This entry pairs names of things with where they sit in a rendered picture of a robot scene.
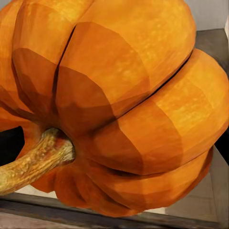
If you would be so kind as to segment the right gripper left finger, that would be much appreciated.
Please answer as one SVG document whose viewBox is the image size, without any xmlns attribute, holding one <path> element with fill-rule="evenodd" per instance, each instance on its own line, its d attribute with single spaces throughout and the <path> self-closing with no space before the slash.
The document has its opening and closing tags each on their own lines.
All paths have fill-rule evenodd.
<svg viewBox="0 0 229 229">
<path fill-rule="evenodd" d="M 24 145 L 24 135 L 20 127 L 1 132 L 0 166 L 15 161 Z"/>
</svg>

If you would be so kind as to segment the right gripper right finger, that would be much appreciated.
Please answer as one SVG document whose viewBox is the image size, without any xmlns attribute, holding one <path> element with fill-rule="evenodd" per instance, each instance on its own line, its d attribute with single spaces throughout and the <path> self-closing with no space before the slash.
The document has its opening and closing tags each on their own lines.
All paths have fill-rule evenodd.
<svg viewBox="0 0 229 229">
<path fill-rule="evenodd" d="M 222 154 L 222 156 L 229 165 L 229 128 L 215 143 L 215 147 Z"/>
</svg>

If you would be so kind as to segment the pumpkin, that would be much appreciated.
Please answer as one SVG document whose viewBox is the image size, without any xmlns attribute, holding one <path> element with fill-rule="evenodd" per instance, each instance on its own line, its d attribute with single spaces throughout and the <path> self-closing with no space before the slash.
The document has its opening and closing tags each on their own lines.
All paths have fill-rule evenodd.
<svg viewBox="0 0 229 229">
<path fill-rule="evenodd" d="M 184 0 L 12 0 L 0 11 L 0 133 L 27 185 L 110 217 L 170 207 L 208 174 L 229 79 Z"/>
</svg>

